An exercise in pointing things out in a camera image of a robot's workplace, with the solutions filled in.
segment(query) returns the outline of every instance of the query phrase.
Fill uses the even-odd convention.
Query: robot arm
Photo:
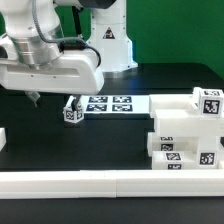
[[[54,3],[107,8],[114,2],[37,0],[41,33],[46,40],[63,38]],[[8,59],[0,59],[0,84],[23,91],[97,94],[104,83],[97,54],[88,48],[62,51],[59,42],[43,41],[33,20],[32,3],[32,0],[0,0],[7,33],[0,37],[0,46],[8,55]]]

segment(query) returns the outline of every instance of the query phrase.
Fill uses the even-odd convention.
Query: black tabletop
[[[141,64],[123,79],[108,79],[102,95],[192,93],[195,86],[224,89],[224,81],[202,64]],[[150,169],[142,115],[85,115],[78,125],[63,121],[68,96],[43,94],[36,109],[18,91],[0,88],[0,127],[7,145],[0,171]],[[2,223],[223,223],[224,199],[119,198],[0,200]]]

